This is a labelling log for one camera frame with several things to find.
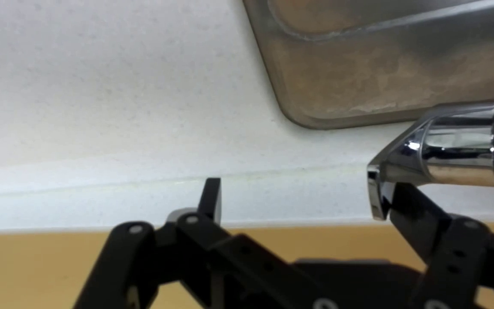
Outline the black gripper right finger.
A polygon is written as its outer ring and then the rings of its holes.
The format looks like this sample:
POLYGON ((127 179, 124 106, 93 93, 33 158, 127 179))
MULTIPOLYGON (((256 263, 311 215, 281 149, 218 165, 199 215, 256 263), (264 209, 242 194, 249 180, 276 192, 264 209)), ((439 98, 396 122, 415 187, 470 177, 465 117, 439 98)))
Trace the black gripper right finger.
POLYGON ((443 211, 412 184, 395 187, 390 220, 426 263, 412 309, 477 309, 477 290, 494 290, 494 232, 443 211))

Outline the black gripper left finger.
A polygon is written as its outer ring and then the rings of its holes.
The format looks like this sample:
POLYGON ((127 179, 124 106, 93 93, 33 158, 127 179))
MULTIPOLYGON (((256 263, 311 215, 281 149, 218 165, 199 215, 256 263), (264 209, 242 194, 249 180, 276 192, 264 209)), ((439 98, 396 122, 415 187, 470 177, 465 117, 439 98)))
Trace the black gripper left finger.
POLYGON ((179 282, 203 309, 340 309, 323 283, 218 223, 221 182, 204 184, 196 208, 179 209, 156 228, 115 227, 74 309, 149 309, 179 282))

